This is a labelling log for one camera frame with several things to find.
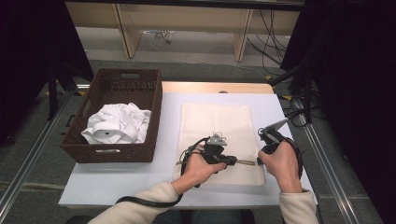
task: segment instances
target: person's right hand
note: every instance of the person's right hand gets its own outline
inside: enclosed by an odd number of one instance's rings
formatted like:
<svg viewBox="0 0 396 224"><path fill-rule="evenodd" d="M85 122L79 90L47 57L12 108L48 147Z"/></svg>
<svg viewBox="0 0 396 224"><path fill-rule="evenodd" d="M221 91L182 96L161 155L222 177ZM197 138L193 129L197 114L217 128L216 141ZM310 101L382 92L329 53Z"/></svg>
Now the person's right hand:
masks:
<svg viewBox="0 0 396 224"><path fill-rule="evenodd" d="M265 164L268 172L276 178L282 192L303 192L298 176L297 158L294 149L288 142L281 142L272 155L259 151L259 158Z"/></svg>

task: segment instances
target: basket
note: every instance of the basket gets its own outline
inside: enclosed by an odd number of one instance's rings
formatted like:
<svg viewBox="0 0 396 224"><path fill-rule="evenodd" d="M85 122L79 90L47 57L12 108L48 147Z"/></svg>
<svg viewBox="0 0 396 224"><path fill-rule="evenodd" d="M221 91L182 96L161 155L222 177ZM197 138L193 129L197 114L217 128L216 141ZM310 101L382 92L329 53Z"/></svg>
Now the basket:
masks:
<svg viewBox="0 0 396 224"><path fill-rule="evenodd" d="M151 162L160 124L163 85L157 69L101 69L68 130L61 148L78 163ZM81 132L103 105L133 103L151 111L144 143L88 144Z"/></svg>

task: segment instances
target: cream sweater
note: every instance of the cream sweater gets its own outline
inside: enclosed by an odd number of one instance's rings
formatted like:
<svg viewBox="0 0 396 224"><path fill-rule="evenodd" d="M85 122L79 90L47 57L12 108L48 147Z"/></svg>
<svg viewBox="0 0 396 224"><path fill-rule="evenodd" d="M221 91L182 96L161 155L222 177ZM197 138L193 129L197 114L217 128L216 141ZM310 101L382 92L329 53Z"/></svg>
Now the cream sweater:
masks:
<svg viewBox="0 0 396 224"><path fill-rule="evenodd" d="M153 188L139 192L137 198L153 202L170 203L177 199L177 194L169 182L162 182ZM154 218L168 208L153 208L137 203L117 203L91 220L90 224L104 223L151 223ZM280 194L280 209L286 223L318 223L316 205L312 192L298 194Z"/></svg>

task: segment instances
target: folded white fabric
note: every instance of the folded white fabric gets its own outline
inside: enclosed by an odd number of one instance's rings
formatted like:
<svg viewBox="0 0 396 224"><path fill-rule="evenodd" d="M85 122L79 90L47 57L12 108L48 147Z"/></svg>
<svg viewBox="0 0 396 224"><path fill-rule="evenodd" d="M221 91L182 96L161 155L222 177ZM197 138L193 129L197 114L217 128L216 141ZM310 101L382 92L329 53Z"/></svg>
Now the folded white fabric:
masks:
<svg viewBox="0 0 396 224"><path fill-rule="evenodd" d="M255 166L237 163L212 175L205 184L250 185L265 184L265 172L257 164L259 151L256 132L251 123L248 105L209 105L184 103L182 105L180 134L176 161L189 146L213 133L222 133L227 146L222 154L238 160L255 161ZM180 177L181 165L177 165L175 179Z"/></svg>
<svg viewBox="0 0 396 224"><path fill-rule="evenodd" d="M135 104L104 105L88 119L81 134L90 144L143 143L149 127L151 111Z"/></svg>

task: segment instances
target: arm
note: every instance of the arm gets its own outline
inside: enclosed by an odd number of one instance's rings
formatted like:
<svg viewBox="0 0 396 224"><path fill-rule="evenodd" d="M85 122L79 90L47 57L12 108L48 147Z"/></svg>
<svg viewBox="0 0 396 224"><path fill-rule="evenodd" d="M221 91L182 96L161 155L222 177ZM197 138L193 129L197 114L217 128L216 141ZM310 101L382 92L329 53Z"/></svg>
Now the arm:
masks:
<svg viewBox="0 0 396 224"><path fill-rule="evenodd" d="M272 155L260 151L259 158L279 185L280 209L286 223L318 223L314 195L302 188L291 145L283 141Z"/></svg>
<svg viewBox="0 0 396 224"><path fill-rule="evenodd" d="M201 155L192 154L184 174L179 179L172 183L162 182L134 196L152 202L171 203L177 199L178 195L195 185L206 182L215 172L224 168L224 163L207 164ZM168 208L154 208L137 203L117 203L94 218L90 223L151 223L156 216L166 210Z"/></svg>

